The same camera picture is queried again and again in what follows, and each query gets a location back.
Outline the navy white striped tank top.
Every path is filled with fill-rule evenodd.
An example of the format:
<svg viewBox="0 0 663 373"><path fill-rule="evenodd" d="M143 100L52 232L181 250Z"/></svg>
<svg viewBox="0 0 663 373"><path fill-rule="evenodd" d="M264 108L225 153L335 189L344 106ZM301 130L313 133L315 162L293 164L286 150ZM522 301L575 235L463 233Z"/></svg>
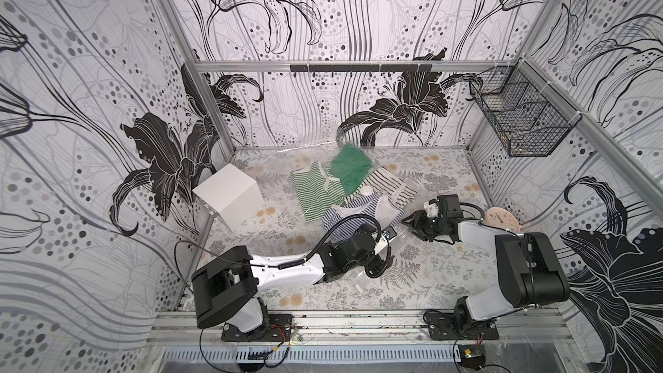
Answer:
<svg viewBox="0 0 663 373"><path fill-rule="evenodd" d="M331 231L341 220L354 215L371 216L377 220L381 228L388 226L402 217L402 209L397 207L386 194L373 194L370 196L359 195L350 200L347 205L333 205L321 218L326 231ZM329 236L331 242L342 242L348 240L364 224L375 227L371 219L354 218L349 219L338 226Z"/></svg>

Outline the black white striped tank top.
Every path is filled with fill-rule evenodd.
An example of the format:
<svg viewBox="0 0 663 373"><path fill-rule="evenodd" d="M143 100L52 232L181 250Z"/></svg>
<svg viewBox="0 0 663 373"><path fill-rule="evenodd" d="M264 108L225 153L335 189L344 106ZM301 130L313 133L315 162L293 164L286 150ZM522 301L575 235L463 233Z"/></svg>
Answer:
<svg viewBox="0 0 663 373"><path fill-rule="evenodd" d="M369 173L361 186L353 193L368 196L370 194L387 195L396 207L404 209L417 195L417 191L407 181L391 173L386 168L379 168Z"/></svg>

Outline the clear plastic vacuum bag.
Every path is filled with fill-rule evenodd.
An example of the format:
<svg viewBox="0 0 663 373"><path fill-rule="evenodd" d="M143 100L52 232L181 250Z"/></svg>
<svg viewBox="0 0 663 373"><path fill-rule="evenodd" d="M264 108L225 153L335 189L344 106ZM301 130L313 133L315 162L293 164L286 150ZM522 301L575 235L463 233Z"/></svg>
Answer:
<svg viewBox="0 0 663 373"><path fill-rule="evenodd" d="M413 185L351 144L329 162L312 161L291 172L290 179L304 219L321 222L333 242L374 221L383 230L394 226L417 195Z"/></svg>

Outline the green white striped tank top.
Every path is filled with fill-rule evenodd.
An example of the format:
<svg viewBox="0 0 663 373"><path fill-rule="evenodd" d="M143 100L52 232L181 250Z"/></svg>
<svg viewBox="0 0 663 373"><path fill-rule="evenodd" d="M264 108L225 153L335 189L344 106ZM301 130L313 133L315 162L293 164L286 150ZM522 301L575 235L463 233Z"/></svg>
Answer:
<svg viewBox="0 0 663 373"><path fill-rule="evenodd" d="M307 222L321 219L333 205L341 205L345 190L340 179L330 172L331 165L312 162L290 174L295 194Z"/></svg>

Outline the solid green tank top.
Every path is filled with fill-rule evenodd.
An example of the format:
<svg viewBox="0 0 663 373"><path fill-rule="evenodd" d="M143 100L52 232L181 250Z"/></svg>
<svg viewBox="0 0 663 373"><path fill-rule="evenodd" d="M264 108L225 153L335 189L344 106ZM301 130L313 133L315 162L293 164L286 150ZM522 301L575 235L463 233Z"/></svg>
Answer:
<svg viewBox="0 0 663 373"><path fill-rule="evenodd" d="M372 169L372 161L358 147L346 144L331 160L331 175L338 178L345 193L354 193Z"/></svg>

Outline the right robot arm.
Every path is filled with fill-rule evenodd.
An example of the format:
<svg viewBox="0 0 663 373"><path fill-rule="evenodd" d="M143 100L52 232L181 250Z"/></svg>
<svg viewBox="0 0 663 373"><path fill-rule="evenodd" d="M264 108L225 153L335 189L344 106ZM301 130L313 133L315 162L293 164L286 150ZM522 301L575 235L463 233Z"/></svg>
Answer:
<svg viewBox="0 0 663 373"><path fill-rule="evenodd" d="M547 235L520 232L495 207L485 211L457 195L439 195L402 219L422 241L474 245L495 258L497 284L458 299L452 328L461 333L529 307L565 302L571 287Z"/></svg>

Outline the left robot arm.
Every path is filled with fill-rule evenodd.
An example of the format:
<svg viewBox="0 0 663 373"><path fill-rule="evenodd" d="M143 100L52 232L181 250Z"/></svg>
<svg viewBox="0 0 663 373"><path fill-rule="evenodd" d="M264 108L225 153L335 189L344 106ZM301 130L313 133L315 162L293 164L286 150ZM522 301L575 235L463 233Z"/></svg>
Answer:
<svg viewBox="0 0 663 373"><path fill-rule="evenodd" d="M291 284L314 286L334 283L361 268L367 276L380 277L393 263L389 226L376 235L371 224L362 224L344 241L326 241L300 255L262 257L244 245L229 249L197 269L191 278L196 325L226 329L230 342L265 341L286 330L290 314L270 314L259 293Z"/></svg>

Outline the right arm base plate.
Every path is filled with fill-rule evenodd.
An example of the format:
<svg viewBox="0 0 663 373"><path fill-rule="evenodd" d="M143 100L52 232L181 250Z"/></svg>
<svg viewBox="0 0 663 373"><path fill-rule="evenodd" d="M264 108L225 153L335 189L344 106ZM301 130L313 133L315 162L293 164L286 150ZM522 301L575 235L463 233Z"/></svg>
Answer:
<svg viewBox="0 0 663 373"><path fill-rule="evenodd" d="M428 335L434 341L449 340L499 340L499 332L493 321L473 321L450 311L427 310L423 321Z"/></svg>

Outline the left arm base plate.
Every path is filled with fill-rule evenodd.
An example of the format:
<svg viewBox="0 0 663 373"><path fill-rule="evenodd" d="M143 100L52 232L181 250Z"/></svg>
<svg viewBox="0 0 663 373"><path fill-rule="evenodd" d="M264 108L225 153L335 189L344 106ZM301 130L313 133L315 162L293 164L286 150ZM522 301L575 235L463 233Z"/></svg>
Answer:
<svg viewBox="0 0 663 373"><path fill-rule="evenodd" d="M235 316L224 324L222 341L226 343L281 343L292 335L292 314L267 314L261 317Z"/></svg>

